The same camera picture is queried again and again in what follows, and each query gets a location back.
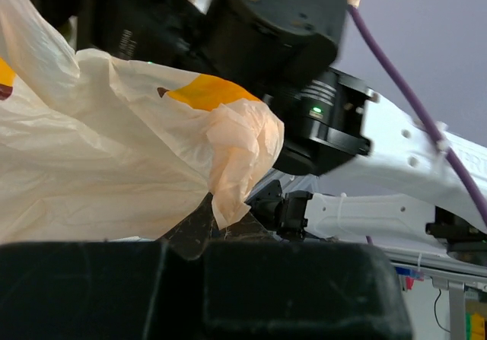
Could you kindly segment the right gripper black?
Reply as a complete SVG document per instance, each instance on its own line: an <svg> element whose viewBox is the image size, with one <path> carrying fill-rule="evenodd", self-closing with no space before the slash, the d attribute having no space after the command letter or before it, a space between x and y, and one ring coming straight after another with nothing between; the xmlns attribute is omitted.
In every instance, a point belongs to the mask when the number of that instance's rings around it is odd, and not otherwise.
<svg viewBox="0 0 487 340"><path fill-rule="evenodd" d="M347 0L31 0L77 49L214 75L258 97L302 98L339 51Z"/></svg>

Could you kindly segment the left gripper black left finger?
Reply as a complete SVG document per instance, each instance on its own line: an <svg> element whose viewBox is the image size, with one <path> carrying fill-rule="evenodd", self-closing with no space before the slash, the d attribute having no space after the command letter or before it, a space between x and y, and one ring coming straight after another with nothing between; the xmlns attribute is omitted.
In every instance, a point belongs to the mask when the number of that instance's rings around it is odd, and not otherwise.
<svg viewBox="0 0 487 340"><path fill-rule="evenodd" d="M211 199L155 241L1 248L3 339L201 339Z"/></svg>

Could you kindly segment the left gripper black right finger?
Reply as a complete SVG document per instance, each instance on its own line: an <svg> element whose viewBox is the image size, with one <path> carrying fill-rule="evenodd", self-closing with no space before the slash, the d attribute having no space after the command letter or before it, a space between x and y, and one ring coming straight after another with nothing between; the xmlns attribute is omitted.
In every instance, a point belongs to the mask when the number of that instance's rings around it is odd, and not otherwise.
<svg viewBox="0 0 487 340"><path fill-rule="evenodd" d="M226 237L202 217L204 339L411 339L390 260L375 246Z"/></svg>

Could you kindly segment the orange plastic banana-print bag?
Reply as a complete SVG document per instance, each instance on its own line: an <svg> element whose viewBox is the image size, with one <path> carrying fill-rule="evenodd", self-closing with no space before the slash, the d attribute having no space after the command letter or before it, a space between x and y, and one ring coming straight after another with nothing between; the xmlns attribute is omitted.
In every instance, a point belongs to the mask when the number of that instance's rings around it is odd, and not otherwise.
<svg viewBox="0 0 487 340"><path fill-rule="evenodd" d="M77 30L1 0L1 241L155 239L205 197L240 221L283 121L232 81L77 49Z"/></svg>

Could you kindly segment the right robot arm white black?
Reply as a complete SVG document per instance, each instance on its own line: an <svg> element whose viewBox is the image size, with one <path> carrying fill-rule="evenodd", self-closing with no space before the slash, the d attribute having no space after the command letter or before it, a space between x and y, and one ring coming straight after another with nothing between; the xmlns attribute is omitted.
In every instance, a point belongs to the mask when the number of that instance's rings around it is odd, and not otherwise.
<svg viewBox="0 0 487 340"><path fill-rule="evenodd" d="M283 194L277 182L250 201L280 237L385 236L444 247L486 264L486 149L404 113L367 84L332 67L351 16L347 0L31 0L54 27L78 19L77 49L214 75L240 85L285 125L275 168L296 176L341 174L394 195L340 198Z"/></svg>

